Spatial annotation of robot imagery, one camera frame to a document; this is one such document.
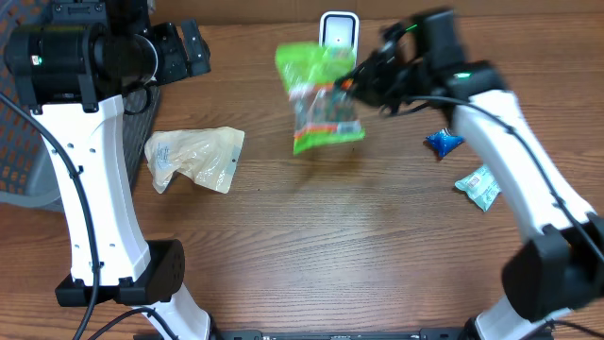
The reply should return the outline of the blue snack packet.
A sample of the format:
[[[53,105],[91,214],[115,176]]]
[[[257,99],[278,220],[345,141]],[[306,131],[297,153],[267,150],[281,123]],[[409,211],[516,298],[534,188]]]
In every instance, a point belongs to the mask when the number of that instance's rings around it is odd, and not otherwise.
[[[443,128],[426,138],[426,142],[434,149],[439,158],[445,157],[453,149],[464,143],[461,136],[454,135],[449,128]]]

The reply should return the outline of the beige paper snack bag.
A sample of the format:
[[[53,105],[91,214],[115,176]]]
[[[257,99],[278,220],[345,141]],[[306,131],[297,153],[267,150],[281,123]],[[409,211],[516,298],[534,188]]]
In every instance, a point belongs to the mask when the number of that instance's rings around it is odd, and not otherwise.
[[[154,189],[163,193],[179,173],[199,186],[228,193],[244,137],[233,127],[154,132],[144,145]]]

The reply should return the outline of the green clear snack bag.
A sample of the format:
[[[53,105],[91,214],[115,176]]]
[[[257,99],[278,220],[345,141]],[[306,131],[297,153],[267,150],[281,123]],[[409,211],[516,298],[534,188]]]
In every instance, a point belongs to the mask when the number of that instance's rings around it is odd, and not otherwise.
[[[336,80],[353,70],[355,61],[350,47],[293,42],[277,48],[276,68],[294,111],[295,155],[365,137],[347,93],[349,84],[335,85]]]

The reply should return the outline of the light teal snack packet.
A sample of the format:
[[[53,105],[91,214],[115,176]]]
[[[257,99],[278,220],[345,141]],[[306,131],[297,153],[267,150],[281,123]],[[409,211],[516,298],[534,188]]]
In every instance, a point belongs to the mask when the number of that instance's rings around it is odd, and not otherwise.
[[[483,164],[472,174],[458,180],[455,187],[466,195],[484,212],[487,212],[501,192],[491,170]]]

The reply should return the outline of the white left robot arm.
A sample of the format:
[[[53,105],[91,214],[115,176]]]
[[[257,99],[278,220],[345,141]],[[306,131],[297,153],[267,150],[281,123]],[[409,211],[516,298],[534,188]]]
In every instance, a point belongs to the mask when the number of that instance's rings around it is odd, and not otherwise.
[[[184,283],[183,245],[143,237],[123,142],[126,95],[210,70],[197,22],[152,25],[144,1],[53,1],[45,21],[10,32],[3,57],[17,92],[7,106],[43,137],[68,224],[59,305],[91,314],[112,300],[164,339],[214,338]]]

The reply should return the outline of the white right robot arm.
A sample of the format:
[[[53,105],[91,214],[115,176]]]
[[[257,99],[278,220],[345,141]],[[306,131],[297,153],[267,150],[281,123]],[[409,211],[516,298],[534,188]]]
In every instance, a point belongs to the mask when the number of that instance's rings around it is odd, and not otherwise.
[[[523,242],[503,267],[503,297],[462,339],[527,339],[603,296],[603,220],[565,180],[494,66],[469,61],[451,8],[412,15],[338,81],[366,105],[440,110],[492,172]]]

